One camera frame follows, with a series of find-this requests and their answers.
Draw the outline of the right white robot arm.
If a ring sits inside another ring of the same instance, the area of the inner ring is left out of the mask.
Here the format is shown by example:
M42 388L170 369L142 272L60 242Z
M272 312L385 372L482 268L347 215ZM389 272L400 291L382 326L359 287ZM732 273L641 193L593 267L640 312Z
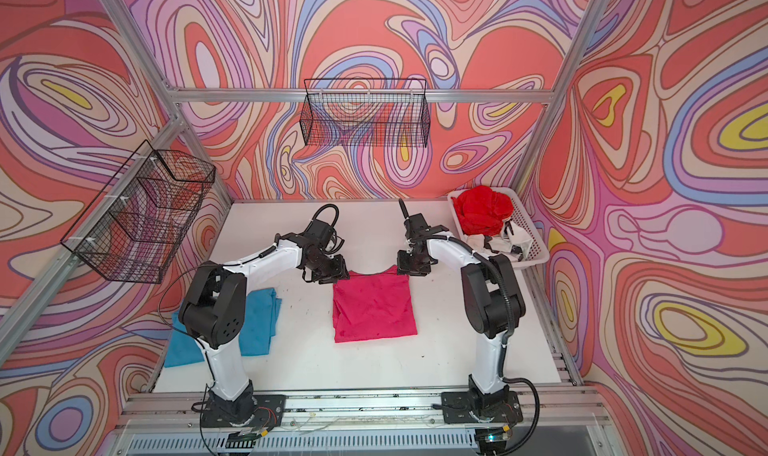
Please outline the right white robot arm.
M526 304L509 258L483 256L443 225L432 226L421 213L411 214L398 201L404 218L406 250L397 255L400 275L424 277L434 265L444 264L460 274L466 318L478 335L476 358L468 389L444 392L439 407L449 424L492 423L500 419L514 426L523 420L514 385L527 387L540 415L540 396L527 378L505 375L509 340L526 314Z

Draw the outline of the magenta t shirt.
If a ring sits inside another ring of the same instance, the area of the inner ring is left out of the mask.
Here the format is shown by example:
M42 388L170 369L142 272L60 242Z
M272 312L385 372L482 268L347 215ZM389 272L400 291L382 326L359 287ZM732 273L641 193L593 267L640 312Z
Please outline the magenta t shirt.
M396 266L377 274L351 272L333 285L332 321L335 343L417 335L410 277Z

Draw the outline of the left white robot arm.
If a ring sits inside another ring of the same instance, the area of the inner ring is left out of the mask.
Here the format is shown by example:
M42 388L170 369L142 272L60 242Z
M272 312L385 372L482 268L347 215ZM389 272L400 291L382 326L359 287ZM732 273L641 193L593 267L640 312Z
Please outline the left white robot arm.
M344 239L336 230L339 215L337 205L324 204L303 231L277 234L269 247L240 260L206 261L196 269L177 319L199 346L212 376L197 410L201 428L279 424L277 411L270 407L266 420L257 420L253 383L242 360L239 340L246 323L248 284L292 270L300 270L308 284L347 280L349 273L340 254Z

